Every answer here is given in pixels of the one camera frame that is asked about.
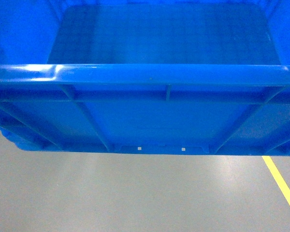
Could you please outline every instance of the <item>plastic crate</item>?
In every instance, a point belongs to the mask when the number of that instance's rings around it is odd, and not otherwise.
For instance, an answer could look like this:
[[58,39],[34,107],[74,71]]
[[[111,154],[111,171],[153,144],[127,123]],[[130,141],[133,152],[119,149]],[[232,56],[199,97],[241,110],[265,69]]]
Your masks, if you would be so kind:
[[33,151],[290,155],[290,1],[0,1],[0,130]]

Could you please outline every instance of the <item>yellow floor line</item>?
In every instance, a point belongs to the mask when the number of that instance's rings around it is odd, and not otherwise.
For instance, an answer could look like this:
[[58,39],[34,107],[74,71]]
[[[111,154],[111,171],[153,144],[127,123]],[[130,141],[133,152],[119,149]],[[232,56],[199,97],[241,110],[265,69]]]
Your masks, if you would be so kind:
[[281,176],[279,170],[276,168],[276,165],[274,164],[273,160],[269,156],[262,156],[264,162],[266,163],[266,166],[269,168],[272,176],[274,177],[276,183],[278,184],[281,192],[284,194],[287,202],[290,205],[290,188],[286,184],[284,178]]

